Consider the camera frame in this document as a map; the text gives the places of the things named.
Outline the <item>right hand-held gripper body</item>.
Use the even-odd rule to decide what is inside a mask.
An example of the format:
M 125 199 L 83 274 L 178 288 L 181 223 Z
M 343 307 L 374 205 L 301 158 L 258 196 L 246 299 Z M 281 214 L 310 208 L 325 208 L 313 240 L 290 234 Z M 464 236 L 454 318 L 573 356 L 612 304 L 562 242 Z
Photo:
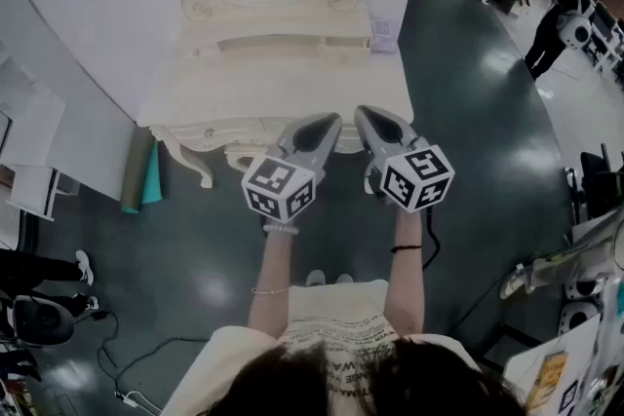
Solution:
M 439 146 L 379 107 L 358 106 L 354 121 L 370 155 L 364 177 L 367 194 L 385 196 L 407 212 L 430 208 L 445 198 L 454 169 Z

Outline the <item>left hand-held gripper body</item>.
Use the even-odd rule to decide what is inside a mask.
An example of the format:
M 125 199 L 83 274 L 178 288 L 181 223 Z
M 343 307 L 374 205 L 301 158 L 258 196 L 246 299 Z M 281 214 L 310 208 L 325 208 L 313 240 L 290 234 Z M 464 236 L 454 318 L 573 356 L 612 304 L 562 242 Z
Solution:
M 311 115 L 287 125 L 243 176 L 249 209 L 276 222 L 291 222 L 305 211 L 316 199 L 341 130 L 337 113 Z

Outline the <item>person's right forearm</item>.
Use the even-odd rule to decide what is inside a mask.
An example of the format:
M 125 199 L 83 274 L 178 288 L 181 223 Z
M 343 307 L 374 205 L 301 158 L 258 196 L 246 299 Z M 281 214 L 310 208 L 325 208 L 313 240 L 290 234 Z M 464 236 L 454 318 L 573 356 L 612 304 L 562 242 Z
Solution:
M 408 213 L 399 209 L 394 246 L 408 245 L 422 246 L 421 215 L 419 212 Z M 384 317 L 400 337 L 423 332 L 425 300 L 422 248 L 393 254 Z

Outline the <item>person's left forearm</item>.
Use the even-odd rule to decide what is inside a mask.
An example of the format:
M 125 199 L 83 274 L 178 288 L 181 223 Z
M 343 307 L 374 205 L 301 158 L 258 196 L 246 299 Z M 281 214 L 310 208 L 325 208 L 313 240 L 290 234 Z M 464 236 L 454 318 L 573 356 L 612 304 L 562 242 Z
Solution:
M 288 325 L 293 235 L 270 232 L 266 238 L 248 327 L 279 339 Z

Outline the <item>cream ornate dressing table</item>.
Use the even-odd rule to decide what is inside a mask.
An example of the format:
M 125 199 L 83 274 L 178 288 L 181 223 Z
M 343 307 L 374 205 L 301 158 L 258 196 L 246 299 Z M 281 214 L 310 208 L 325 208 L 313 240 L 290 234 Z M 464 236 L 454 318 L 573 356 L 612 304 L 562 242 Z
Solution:
M 139 109 L 170 155 L 197 172 L 211 188 L 214 177 L 203 152 L 183 146 L 167 126 L 235 118 L 260 119 L 263 143 L 219 147 L 229 165 L 243 170 L 291 122 L 308 115 L 341 116 L 337 151 L 358 152 L 353 123 L 357 106 L 384 108 L 413 117 L 398 54 L 324 47 L 325 36 L 372 36 L 365 0 L 179 0 L 179 27 L 163 76 Z M 218 44 L 219 59 L 189 58 L 190 49 Z

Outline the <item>teal rolled mat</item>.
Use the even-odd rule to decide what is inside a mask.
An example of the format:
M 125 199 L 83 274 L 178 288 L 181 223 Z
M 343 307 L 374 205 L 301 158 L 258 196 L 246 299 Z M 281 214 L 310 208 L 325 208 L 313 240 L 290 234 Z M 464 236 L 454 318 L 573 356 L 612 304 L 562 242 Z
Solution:
M 140 205 L 144 206 L 158 203 L 162 200 L 163 191 L 160 176 L 159 144 L 157 141 L 154 141 L 147 161 Z

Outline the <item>purple plastic packet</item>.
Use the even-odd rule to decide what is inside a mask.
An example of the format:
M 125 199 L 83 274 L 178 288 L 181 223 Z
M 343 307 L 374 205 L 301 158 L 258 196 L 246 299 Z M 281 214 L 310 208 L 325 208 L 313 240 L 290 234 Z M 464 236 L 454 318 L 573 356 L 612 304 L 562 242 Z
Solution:
M 398 33 L 391 21 L 372 18 L 371 31 L 370 50 L 373 54 L 391 55 L 399 51 Z

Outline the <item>person's cream printed shirt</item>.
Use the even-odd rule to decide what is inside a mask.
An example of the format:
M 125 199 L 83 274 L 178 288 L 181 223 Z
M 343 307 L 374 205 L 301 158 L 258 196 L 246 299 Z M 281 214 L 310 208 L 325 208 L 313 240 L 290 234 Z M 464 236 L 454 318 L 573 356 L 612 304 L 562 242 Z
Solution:
M 399 335 L 387 284 L 296 286 L 277 336 L 216 330 L 162 416 L 489 416 L 495 391 L 446 336 Z

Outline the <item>black office chair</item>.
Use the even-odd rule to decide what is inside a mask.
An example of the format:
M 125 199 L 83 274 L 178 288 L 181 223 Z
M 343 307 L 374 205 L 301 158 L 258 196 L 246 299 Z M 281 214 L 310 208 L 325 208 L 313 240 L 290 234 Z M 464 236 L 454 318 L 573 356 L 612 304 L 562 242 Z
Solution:
M 622 166 L 611 168 L 606 144 L 601 144 L 601 155 L 589 152 L 580 154 L 581 175 L 574 168 L 566 168 L 573 221 L 576 225 L 608 214 L 624 205 L 624 151 Z

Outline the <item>white round device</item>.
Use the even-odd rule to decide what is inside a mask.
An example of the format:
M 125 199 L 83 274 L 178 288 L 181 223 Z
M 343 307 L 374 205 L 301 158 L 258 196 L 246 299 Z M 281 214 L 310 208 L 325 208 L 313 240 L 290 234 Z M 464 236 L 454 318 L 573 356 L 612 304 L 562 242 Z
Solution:
M 558 334 L 563 335 L 601 313 L 601 307 L 591 300 L 570 301 L 560 312 Z
M 565 297 L 570 301 L 591 299 L 602 293 L 604 285 L 604 279 L 566 284 Z

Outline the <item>white side table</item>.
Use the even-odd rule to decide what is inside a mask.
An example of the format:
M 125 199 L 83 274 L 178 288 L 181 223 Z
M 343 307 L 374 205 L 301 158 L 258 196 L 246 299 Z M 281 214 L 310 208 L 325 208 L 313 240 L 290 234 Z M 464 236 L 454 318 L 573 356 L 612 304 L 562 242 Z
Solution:
M 528 416 L 605 416 L 624 382 L 624 315 L 594 316 L 563 335 L 511 357 L 503 376 L 526 404 L 538 370 L 548 355 L 567 352 L 557 389 L 547 404 Z

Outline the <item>yellow book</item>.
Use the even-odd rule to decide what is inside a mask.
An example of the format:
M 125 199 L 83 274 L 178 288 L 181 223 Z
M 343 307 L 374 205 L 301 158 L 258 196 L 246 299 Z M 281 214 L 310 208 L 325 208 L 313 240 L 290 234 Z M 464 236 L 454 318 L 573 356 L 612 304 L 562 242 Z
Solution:
M 544 358 L 526 399 L 527 412 L 548 403 L 560 382 L 567 358 L 567 352 L 551 354 Z

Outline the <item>black metal frame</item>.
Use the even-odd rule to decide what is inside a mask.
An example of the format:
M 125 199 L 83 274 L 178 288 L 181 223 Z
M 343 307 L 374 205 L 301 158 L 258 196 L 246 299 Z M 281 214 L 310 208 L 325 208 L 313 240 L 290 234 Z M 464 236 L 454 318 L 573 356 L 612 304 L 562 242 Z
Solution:
M 523 333 L 509 324 L 497 324 L 482 342 L 481 347 L 478 350 L 477 361 L 499 374 L 503 373 L 503 366 L 490 360 L 488 358 L 488 353 L 504 337 L 508 337 L 528 349 L 536 348 L 540 345 L 540 341 L 538 339 Z

